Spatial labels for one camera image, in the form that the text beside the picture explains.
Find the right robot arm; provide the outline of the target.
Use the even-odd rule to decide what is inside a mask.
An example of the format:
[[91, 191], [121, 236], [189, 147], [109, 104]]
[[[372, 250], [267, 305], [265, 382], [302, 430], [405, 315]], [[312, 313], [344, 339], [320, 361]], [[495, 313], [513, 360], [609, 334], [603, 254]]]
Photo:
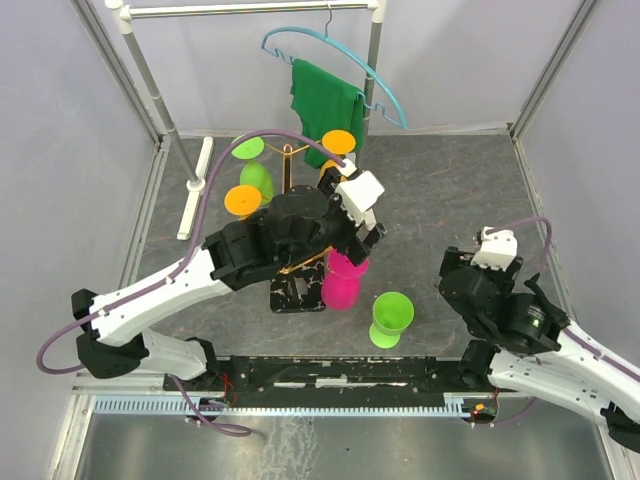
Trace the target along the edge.
[[538, 276], [516, 293], [523, 260], [512, 230], [483, 228], [478, 248], [448, 247], [440, 296], [472, 339], [458, 361], [434, 357], [366, 360], [357, 367], [383, 392], [383, 407], [418, 406], [422, 393], [487, 392], [468, 422], [490, 425], [498, 395], [512, 391], [570, 410], [639, 449], [639, 368], [585, 332], [540, 288]]

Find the pink wine glass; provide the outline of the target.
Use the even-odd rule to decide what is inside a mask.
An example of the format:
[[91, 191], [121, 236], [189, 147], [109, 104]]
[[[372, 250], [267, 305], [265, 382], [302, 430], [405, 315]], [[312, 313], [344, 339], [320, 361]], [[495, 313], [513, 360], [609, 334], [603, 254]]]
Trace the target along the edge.
[[349, 310], [357, 303], [361, 277], [367, 272], [369, 260], [354, 266], [347, 256], [331, 250], [327, 256], [327, 272], [321, 287], [321, 299], [328, 308]]

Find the gold wine glass rack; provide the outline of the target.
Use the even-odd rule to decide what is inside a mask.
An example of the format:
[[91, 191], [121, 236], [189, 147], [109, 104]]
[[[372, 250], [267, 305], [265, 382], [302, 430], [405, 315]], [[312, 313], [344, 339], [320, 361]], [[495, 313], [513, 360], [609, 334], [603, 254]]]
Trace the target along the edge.
[[321, 288], [326, 253], [279, 272], [270, 282], [269, 305], [274, 314], [320, 313], [326, 309]]

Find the lime green wine glass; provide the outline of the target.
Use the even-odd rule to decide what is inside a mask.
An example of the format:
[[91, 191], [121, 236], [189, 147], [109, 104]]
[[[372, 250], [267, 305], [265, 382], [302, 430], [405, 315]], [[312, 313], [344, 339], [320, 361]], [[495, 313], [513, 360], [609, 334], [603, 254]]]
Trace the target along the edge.
[[231, 154], [244, 162], [239, 184], [255, 187], [261, 194], [261, 204], [268, 204], [274, 196], [274, 186], [271, 174], [263, 164], [269, 154], [264, 140], [261, 137], [251, 138], [235, 147]]

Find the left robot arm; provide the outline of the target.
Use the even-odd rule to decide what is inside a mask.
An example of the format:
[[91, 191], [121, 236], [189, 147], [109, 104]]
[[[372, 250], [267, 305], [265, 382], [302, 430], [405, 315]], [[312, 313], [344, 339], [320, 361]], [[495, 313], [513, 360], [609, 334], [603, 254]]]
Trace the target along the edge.
[[356, 170], [342, 181], [330, 168], [317, 186], [297, 185], [274, 196], [141, 281], [109, 294], [74, 293], [74, 313], [90, 318], [76, 340], [80, 363], [98, 379], [142, 369], [212, 389], [221, 375], [212, 344], [162, 335], [153, 325], [194, 304], [270, 281], [327, 249], [362, 264], [386, 233], [373, 212], [383, 192], [370, 171]]

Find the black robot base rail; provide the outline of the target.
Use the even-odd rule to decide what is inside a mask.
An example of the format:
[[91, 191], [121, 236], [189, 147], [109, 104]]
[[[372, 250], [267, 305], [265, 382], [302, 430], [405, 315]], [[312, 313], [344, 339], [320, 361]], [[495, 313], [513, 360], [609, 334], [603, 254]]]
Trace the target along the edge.
[[437, 357], [220, 358], [213, 372], [182, 382], [221, 393], [237, 408], [359, 409], [440, 407], [447, 394], [491, 395], [487, 380], [465, 379], [457, 359]]

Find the orange wine glass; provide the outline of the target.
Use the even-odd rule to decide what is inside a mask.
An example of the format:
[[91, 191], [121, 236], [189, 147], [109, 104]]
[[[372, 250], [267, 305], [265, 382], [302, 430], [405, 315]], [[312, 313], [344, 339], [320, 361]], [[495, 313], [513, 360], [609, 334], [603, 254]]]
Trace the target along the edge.
[[334, 160], [329, 159], [321, 167], [320, 177], [323, 177], [325, 172], [331, 168], [335, 168], [340, 173], [341, 181], [345, 181], [356, 172], [356, 139], [351, 133], [345, 130], [331, 130], [322, 137], [321, 143], [329, 152], [340, 157], [345, 165], [340, 166]]
[[246, 219], [261, 206], [261, 192], [252, 185], [237, 185], [224, 198], [226, 210], [239, 219]]

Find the silver white clothes rail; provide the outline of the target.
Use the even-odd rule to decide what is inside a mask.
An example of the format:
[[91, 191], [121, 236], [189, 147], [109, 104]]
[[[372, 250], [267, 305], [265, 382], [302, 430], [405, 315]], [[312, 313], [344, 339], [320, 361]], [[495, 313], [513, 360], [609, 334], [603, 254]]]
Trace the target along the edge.
[[367, 66], [365, 71], [364, 95], [365, 105], [372, 107], [374, 89], [381, 86], [374, 80], [379, 56], [382, 25], [386, 16], [385, 1], [271, 1], [235, 4], [185, 5], [165, 7], [132, 7], [123, 1], [107, 1], [115, 25], [122, 35], [134, 65], [147, 89], [152, 105], [157, 111], [161, 125], [164, 127], [176, 154], [188, 176], [186, 182], [187, 200], [182, 213], [176, 237], [181, 241], [193, 236], [196, 210], [203, 203], [202, 196], [206, 186], [205, 176], [209, 169], [213, 153], [214, 140], [208, 136], [202, 141], [197, 161], [193, 163], [186, 153], [179, 130], [169, 113], [168, 107], [160, 93], [154, 76], [135, 36], [133, 21], [136, 19], [179, 18], [197, 16], [223, 16], [243, 14], [270, 14], [284, 12], [322, 11], [333, 13], [338, 10], [367, 10], [371, 13], [371, 31], [368, 43]]

